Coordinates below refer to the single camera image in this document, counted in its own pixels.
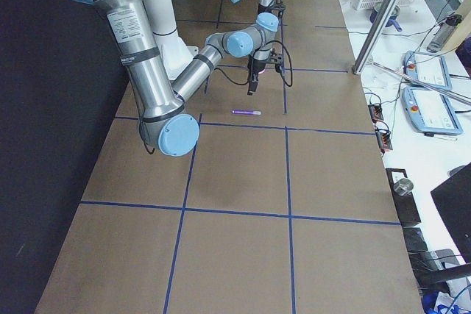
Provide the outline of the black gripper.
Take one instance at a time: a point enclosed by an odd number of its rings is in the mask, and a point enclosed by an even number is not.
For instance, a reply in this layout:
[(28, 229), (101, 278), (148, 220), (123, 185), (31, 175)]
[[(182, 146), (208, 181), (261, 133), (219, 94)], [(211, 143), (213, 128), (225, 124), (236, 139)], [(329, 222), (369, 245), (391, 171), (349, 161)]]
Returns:
[(249, 56), (247, 68), (249, 77), (247, 80), (248, 94), (254, 94), (258, 88), (258, 74), (265, 70), (267, 65), (275, 65), (276, 68), (284, 66), (284, 57), (282, 54), (277, 54), (274, 49), (267, 49), (255, 51)]

